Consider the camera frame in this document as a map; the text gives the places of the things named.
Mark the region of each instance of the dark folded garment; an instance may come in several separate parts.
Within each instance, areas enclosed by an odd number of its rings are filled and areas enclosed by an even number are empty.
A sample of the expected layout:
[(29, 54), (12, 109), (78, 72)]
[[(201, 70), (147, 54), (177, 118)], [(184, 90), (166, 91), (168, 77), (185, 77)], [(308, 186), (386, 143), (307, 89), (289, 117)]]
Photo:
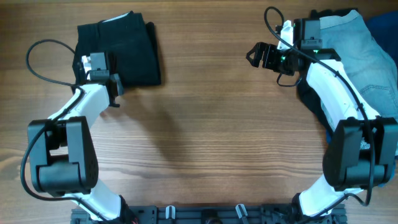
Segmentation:
[(77, 27), (78, 43), (73, 59), (76, 84), (84, 84), (86, 73), (81, 57), (107, 52), (114, 57), (113, 70), (119, 73), (123, 87), (160, 85), (155, 26), (144, 24), (140, 13), (129, 12), (111, 21)]

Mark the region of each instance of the table surface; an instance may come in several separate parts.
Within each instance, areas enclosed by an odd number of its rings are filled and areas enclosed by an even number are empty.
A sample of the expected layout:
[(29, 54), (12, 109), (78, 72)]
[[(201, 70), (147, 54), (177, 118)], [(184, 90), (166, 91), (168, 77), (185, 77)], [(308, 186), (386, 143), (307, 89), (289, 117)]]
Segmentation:
[[(0, 223), (68, 223), (75, 207), (36, 200), (19, 180), (27, 125), (72, 95), (28, 72), (24, 57), (35, 41), (74, 47), (77, 25), (130, 10), (156, 25), (164, 84), (127, 90), (121, 107), (108, 108), (91, 129), (99, 177), (128, 204), (287, 203), (322, 174), (325, 130), (295, 88), (278, 87), (276, 73), (245, 59), (256, 42), (277, 43), (265, 8), (278, 7), (286, 19), (311, 9), (359, 7), (364, 18), (398, 9), (395, 0), (16, 2), (0, 4)], [(47, 77), (74, 82), (72, 58), (49, 43), (30, 62)], [(368, 208), (348, 200), (349, 223), (396, 223), (397, 190), (397, 179), (374, 188)]]

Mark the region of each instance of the black mounting base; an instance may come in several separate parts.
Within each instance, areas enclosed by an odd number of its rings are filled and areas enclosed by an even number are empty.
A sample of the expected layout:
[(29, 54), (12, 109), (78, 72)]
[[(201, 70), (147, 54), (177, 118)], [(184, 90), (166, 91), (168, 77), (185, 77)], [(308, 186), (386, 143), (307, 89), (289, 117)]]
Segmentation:
[[(240, 224), (235, 207), (176, 207), (175, 220), (171, 222), (165, 219), (165, 208), (156, 206), (130, 206), (137, 215), (139, 224), (205, 224), (206, 220), (202, 214), (205, 210), (213, 210), (217, 213), (222, 224)], [(247, 206), (249, 224), (291, 224), (287, 220), (289, 204), (264, 204), (260, 206)], [(72, 210), (71, 224), (100, 223), (92, 221), (90, 216), (82, 209)], [(331, 215), (323, 220), (317, 220), (316, 224), (347, 224), (346, 210), (344, 205), (338, 205), (332, 210)]]

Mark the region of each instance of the gray-blue cloth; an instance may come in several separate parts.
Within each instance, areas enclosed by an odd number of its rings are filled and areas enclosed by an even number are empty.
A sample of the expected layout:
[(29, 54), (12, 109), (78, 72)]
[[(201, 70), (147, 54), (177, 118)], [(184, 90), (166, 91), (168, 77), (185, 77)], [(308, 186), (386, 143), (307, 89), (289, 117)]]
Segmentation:
[[(366, 102), (381, 116), (398, 119), (397, 67), (373, 39), (362, 16), (353, 10), (343, 17), (322, 17), (320, 24), (323, 48), (336, 50), (348, 78)], [(335, 130), (337, 124), (323, 103), (321, 107)]]

